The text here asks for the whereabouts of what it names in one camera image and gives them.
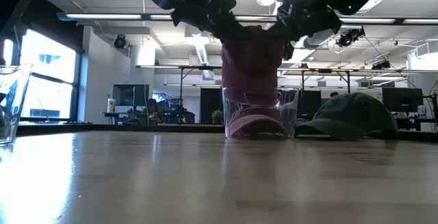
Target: desk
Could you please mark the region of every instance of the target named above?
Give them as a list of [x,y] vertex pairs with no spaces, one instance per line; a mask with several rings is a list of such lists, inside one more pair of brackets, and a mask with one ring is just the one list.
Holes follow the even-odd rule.
[[436,123],[435,119],[421,119],[421,118],[396,118],[398,129],[415,129],[422,130],[422,123]]
[[142,113],[142,112],[101,112],[101,114],[103,114],[104,117],[108,117],[109,121],[108,121],[108,125],[118,125],[118,122],[120,121],[120,115],[123,116],[128,116],[129,118],[135,118],[135,117],[140,117],[140,118],[144,118],[147,119],[148,118],[148,114],[146,113]]
[[0,147],[0,223],[438,223],[437,169],[403,141],[28,136]]

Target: wooden table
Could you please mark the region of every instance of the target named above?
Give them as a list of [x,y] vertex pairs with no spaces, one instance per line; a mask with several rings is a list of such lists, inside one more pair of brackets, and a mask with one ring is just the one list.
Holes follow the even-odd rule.
[[83,132],[0,149],[0,223],[438,223],[438,146]]

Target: person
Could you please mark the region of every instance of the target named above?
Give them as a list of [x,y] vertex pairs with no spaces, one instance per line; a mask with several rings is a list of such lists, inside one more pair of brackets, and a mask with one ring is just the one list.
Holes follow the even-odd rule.
[[338,95],[339,95],[338,92],[332,92],[332,93],[330,94],[330,98],[336,97],[336,96],[338,96]]

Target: transparent cup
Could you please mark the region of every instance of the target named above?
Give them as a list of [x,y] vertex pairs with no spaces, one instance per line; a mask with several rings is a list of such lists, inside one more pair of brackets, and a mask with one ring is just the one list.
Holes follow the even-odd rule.
[[15,141],[31,68],[0,66],[0,145]]
[[299,89],[222,89],[225,136],[244,138],[251,134],[283,134],[293,138]]

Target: fluorescent light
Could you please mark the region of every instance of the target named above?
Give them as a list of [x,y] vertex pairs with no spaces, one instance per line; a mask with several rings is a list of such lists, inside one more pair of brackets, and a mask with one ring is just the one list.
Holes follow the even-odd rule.
[[[165,86],[181,86],[181,84],[164,84]],[[183,84],[183,87],[222,87],[220,84]]]
[[344,23],[356,24],[392,24],[396,22],[394,18],[339,18]]
[[172,19],[169,14],[158,14],[158,15],[150,15],[149,16],[152,20],[169,20]]
[[138,68],[145,69],[178,69],[179,66],[137,66]]
[[283,75],[280,78],[285,78],[285,79],[301,79],[302,77],[299,75]]
[[398,76],[398,77],[370,77],[367,78],[367,80],[371,80],[371,81],[391,81],[391,80],[397,80],[403,77],[402,76]]
[[418,25],[431,24],[431,23],[438,24],[438,19],[435,19],[435,18],[431,18],[431,19],[427,19],[427,18],[422,18],[422,19],[410,18],[410,19],[405,19],[403,21],[403,23],[405,23],[405,24],[418,24]]
[[[343,81],[340,76],[319,76],[323,77],[320,81]],[[359,79],[363,79],[365,76],[350,76],[350,81],[356,81]]]
[[253,22],[253,21],[263,21],[263,22],[276,22],[275,16],[252,16],[252,15],[239,15],[235,19],[239,22]]
[[139,20],[142,19],[140,14],[66,14],[70,19],[88,19],[88,20]]

